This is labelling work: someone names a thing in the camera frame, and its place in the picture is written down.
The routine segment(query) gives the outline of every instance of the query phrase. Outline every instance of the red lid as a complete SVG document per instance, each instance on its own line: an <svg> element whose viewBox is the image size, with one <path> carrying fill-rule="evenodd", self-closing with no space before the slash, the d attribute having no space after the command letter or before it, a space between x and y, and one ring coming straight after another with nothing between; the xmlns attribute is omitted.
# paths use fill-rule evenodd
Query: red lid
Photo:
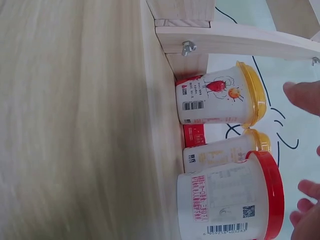
<svg viewBox="0 0 320 240"><path fill-rule="evenodd" d="M285 194L279 168L273 156L267 151L250 151L256 155L262 167L269 198L269 220L265 240L275 239L282 228L285 217Z"/></svg>

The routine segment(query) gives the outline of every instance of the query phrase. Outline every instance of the plastic cup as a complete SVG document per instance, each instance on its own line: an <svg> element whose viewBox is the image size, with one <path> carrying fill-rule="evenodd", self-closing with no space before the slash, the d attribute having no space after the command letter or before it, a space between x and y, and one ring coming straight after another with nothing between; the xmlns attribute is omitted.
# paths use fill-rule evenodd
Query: plastic cup
<svg viewBox="0 0 320 240"><path fill-rule="evenodd" d="M182 124L256 124L267 111L266 96L255 70L235 67L178 81L176 99Z"/></svg>
<svg viewBox="0 0 320 240"><path fill-rule="evenodd" d="M278 166L269 152L247 161L182 174L177 181L182 240L270 240L285 212Z"/></svg>
<svg viewBox="0 0 320 240"><path fill-rule="evenodd" d="M186 173L192 173L223 164L241 163L246 159L249 151L271 153L269 137L257 130L246 129L238 137L185 148L183 150L184 170Z"/></svg>

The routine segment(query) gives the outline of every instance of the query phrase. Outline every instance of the light wood panel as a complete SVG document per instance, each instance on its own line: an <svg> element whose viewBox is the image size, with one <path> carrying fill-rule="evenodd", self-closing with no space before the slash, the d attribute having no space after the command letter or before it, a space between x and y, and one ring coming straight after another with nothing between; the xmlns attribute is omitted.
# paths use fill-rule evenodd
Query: light wood panel
<svg viewBox="0 0 320 240"><path fill-rule="evenodd" d="M145 0L0 13L6 240L177 240L174 76Z"/></svg>
<svg viewBox="0 0 320 240"><path fill-rule="evenodd" d="M210 23L211 28L156 27L160 43L167 54L181 52L185 41L197 45L195 54L240 54L284 59L320 57L320 44L302 37L234 23Z"/></svg>
<svg viewBox="0 0 320 240"><path fill-rule="evenodd" d="M146 0L155 19L214 20L216 0Z"/></svg>
<svg viewBox="0 0 320 240"><path fill-rule="evenodd" d="M154 20L154 24L156 27L210 28L209 21L200 21L200 20L156 19Z"/></svg>
<svg viewBox="0 0 320 240"><path fill-rule="evenodd" d="M209 54L167 54L170 66L177 80L205 75L207 73Z"/></svg>
<svg viewBox="0 0 320 240"><path fill-rule="evenodd" d="M311 38L311 40L320 43L320 31L318 31L318 32Z"/></svg>
<svg viewBox="0 0 320 240"><path fill-rule="evenodd" d="M309 0L266 0L266 2L277 31L307 39L320 31L319 21Z"/></svg>

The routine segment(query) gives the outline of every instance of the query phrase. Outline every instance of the human hand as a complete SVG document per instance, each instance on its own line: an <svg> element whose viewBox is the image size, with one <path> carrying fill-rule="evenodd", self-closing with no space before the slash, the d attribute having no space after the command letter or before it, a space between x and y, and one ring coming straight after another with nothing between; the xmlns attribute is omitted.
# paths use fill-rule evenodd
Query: human hand
<svg viewBox="0 0 320 240"><path fill-rule="evenodd" d="M287 82L283 90L289 101L317 116L320 116L320 81L292 83ZM320 146L316 150L320 156ZM290 215L290 221L294 227L292 240L320 240L320 184L309 180L302 180L298 189L318 201L317 204L303 198L297 203L298 211Z"/></svg>
<svg viewBox="0 0 320 240"><path fill-rule="evenodd" d="M293 105L320 117L320 81L286 82L283 91ZM316 152L320 156L320 146Z"/></svg>

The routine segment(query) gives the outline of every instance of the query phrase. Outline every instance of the white container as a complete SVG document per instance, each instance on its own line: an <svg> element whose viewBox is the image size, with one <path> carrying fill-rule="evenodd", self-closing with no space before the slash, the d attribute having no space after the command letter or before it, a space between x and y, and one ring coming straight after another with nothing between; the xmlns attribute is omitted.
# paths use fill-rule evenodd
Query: white container
<svg viewBox="0 0 320 240"><path fill-rule="evenodd" d="M177 181L182 240L269 240L279 234L285 211L283 184L269 152L252 151L230 163Z"/></svg>
<svg viewBox="0 0 320 240"><path fill-rule="evenodd" d="M177 82L182 124L256 124L266 113L266 96L255 70L243 62L227 70Z"/></svg>
<svg viewBox="0 0 320 240"><path fill-rule="evenodd" d="M224 164L240 163L250 151L271 152L269 137L254 129L247 129L238 137L185 148L184 171L192 173Z"/></svg>

